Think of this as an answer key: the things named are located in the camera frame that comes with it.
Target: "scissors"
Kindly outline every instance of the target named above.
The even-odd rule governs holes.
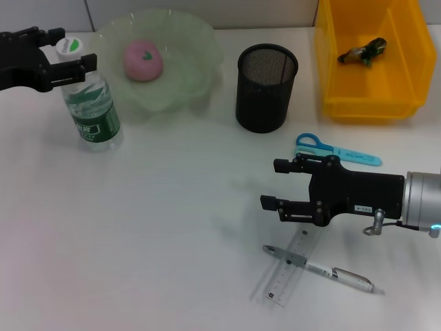
[[[310,143],[302,143],[303,138],[311,138],[315,141],[315,145]],[[378,167],[381,166],[382,161],[379,157],[373,155],[356,152],[355,150],[347,150],[341,147],[327,145],[322,143],[320,139],[312,133],[302,133],[296,140],[297,148],[296,153],[299,151],[310,152],[319,157],[325,157],[327,155],[337,155],[342,161],[366,164],[368,166]]]

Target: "white bottle cap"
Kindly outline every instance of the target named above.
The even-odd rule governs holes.
[[[76,37],[60,40],[55,46],[60,62],[79,60],[84,55],[83,42]]]

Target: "blue scissors handle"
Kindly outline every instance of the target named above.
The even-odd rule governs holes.
[[[312,140],[314,140],[316,142],[316,144],[312,145],[310,143],[302,143],[300,140],[302,140],[303,138],[311,138]],[[322,143],[320,141],[320,139],[312,133],[302,133],[300,136],[297,137],[296,144],[297,144],[297,146],[307,146],[307,147],[312,147],[312,148],[320,148],[321,150],[334,151],[333,146],[326,145],[326,144]]]

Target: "plastic water bottle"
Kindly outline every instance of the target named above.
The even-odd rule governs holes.
[[[76,37],[60,40],[56,46],[60,62],[84,55],[83,43]],[[86,74],[85,81],[61,87],[64,101],[81,138],[95,152],[118,147],[123,133],[107,81],[98,71]]]

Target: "yellow plastic bin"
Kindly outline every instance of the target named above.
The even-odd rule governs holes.
[[[337,57],[377,37],[372,67]],[[323,110],[339,119],[405,119],[426,102],[436,51],[418,0],[320,0],[315,47]]]

